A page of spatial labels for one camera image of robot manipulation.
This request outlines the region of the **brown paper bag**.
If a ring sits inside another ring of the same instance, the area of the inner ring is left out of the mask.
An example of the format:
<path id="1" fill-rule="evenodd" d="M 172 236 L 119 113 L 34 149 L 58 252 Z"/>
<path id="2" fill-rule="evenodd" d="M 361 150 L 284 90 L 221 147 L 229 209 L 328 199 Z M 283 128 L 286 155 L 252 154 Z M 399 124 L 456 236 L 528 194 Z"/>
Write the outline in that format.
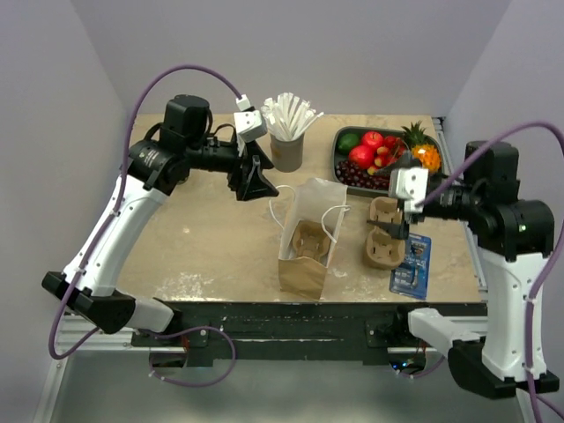
<path id="1" fill-rule="evenodd" d="M 280 290 L 308 301 L 319 301 L 345 214 L 351 209 L 347 187 L 310 178 L 295 187 L 281 184 L 276 188 L 292 193 L 283 221 L 277 218 L 273 206 L 269 206 L 272 218 L 281 228 Z"/>

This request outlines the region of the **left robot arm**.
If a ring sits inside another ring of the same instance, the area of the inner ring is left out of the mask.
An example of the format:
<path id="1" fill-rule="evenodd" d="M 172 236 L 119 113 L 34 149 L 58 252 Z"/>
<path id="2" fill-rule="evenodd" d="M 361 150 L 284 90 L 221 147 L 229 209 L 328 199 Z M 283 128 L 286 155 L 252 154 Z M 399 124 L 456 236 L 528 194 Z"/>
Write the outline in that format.
<path id="1" fill-rule="evenodd" d="M 128 255 L 151 216 L 191 170 L 226 174 L 237 200 L 276 197 L 263 176 L 273 167 L 257 143 L 267 132 L 261 112 L 242 99 L 234 113 L 234 134 L 222 142 L 212 133 L 207 100 L 177 95 L 164 119 L 129 149 L 127 171 L 100 220 L 78 254 L 60 272 L 50 271 L 41 284 L 68 308 L 107 334 L 123 328 L 148 330 L 162 345 L 182 337 L 179 312 L 164 301 L 136 298 L 116 288 Z"/>

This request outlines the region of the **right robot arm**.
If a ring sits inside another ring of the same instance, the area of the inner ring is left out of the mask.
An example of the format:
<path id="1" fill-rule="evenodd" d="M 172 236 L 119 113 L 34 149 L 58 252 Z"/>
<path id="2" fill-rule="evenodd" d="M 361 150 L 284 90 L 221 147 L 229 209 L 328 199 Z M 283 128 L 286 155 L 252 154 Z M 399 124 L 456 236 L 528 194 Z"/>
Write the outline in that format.
<path id="1" fill-rule="evenodd" d="M 519 198 L 518 150 L 509 143 L 470 142 L 463 168 L 446 188 L 412 154 L 390 170 L 389 194 L 402 218 L 384 223 L 403 240 L 425 218 L 465 222 L 477 243 L 487 284 L 487 330 L 464 330 L 429 306 L 399 308 L 384 337 L 400 345 L 425 341 L 449 364 L 456 384 L 489 399 L 552 393 L 560 380 L 545 363 L 542 293 L 534 286 L 553 252 L 554 216 L 539 200 Z"/>

